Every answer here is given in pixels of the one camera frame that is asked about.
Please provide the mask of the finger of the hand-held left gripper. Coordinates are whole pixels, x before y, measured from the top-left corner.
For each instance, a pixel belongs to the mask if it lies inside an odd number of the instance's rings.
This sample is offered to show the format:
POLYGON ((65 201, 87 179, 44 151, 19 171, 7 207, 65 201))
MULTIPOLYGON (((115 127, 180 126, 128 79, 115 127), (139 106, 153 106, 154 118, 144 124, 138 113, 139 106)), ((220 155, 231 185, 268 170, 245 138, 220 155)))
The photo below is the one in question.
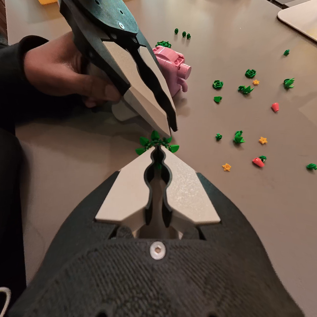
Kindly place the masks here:
POLYGON ((176 109, 159 62, 145 37, 135 37, 138 44, 135 62, 142 81, 153 93, 160 108, 165 112, 169 128, 178 131, 176 109))
POLYGON ((127 121, 141 116, 153 129, 164 137, 171 136, 171 130, 166 112, 155 99, 153 92, 146 86, 137 70, 137 65, 129 52, 115 42, 104 41, 119 68, 130 83, 130 88, 122 100, 112 105, 114 116, 119 121, 127 121))

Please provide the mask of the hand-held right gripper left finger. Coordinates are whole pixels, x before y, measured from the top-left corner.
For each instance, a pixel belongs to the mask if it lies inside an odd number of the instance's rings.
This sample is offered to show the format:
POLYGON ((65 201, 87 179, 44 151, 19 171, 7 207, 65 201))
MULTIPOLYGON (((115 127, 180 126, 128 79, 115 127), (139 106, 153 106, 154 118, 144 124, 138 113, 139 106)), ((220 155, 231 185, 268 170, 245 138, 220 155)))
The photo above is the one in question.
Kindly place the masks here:
POLYGON ((117 174, 95 220, 128 227, 133 236, 148 226, 153 217, 153 188, 157 147, 153 147, 124 166, 117 174))

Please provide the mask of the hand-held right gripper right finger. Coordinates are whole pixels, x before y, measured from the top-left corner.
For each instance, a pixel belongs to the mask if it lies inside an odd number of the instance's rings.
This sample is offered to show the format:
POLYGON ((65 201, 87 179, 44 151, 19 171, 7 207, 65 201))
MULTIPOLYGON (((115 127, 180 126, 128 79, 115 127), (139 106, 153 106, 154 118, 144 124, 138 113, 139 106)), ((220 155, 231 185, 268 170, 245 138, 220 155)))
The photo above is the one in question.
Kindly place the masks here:
POLYGON ((162 219, 166 228, 184 233, 188 228, 220 223, 196 171, 166 148, 158 147, 163 190, 162 219))

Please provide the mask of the green toy leafy plant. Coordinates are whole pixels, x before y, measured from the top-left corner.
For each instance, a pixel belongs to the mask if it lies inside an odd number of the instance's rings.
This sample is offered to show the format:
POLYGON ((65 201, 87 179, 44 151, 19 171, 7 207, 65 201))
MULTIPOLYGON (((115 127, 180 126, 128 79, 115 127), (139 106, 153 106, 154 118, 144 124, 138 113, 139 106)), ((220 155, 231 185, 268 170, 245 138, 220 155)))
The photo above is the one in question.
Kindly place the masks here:
POLYGON ((172 173, 172 168, 168 167, 167 163, 167 152, 176 153, 179 145, 171 144, 171 142, 172 137, 160 137, 156 130, 152 131, 150 138, 140 137, 141 147, 135 150, 139 157, 129 163, 129 167, 145 171, 152 165, 172 173))

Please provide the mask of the person's left forearm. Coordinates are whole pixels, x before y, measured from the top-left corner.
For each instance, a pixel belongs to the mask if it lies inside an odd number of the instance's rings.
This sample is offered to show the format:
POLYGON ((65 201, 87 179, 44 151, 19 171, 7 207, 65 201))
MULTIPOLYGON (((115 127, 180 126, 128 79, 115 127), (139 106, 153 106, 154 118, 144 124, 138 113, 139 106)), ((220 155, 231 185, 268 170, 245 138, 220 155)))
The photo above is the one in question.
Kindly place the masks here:
POLYGON ((24 71, 24 57, 31 49, 48 42, 47 39, 29 35, 13 45, 0 45, 0 127, 15 134, 15 122, 30 110, 33 102, 47 95, 29 83, 24 71))

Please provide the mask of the person's left hand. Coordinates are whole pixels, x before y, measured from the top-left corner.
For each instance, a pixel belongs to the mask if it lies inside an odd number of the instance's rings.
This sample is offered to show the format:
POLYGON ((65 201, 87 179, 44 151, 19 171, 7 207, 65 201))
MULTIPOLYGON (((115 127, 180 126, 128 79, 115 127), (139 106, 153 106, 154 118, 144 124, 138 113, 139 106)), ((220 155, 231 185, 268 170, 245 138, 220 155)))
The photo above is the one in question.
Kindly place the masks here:
POLYGON ((86 107, 104 101, 117 102, 121 95, 108 80, 81 73, 83 56, 70 31, 59 38, 29 50, 23 66, 27 80, 37 90, 51 96, 78 94, 86 107))

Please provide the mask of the pink toy watering can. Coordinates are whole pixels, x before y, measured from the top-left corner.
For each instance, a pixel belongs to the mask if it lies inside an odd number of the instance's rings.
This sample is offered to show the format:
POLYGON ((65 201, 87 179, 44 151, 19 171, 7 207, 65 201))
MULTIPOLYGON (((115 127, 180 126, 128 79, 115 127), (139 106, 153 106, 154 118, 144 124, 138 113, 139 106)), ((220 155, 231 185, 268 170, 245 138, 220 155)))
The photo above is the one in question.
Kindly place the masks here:
POLYGON ((185 63, 184 55, 161 45, 153 48, 153 53, 160 64, 171 97, 174 97, 180 90, 184 93, 187 92, 186 80, 191 74, 192 67, 185 63))

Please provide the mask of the white flat pad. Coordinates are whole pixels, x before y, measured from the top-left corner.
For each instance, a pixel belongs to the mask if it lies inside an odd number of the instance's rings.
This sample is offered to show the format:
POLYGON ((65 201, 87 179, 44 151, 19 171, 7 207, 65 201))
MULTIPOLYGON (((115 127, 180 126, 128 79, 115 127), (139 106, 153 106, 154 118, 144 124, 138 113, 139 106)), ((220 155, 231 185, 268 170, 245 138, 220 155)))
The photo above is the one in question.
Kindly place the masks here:
POLYGON ((317 41, 317 1, 286 1, 277 18, 307 38, 317 41))

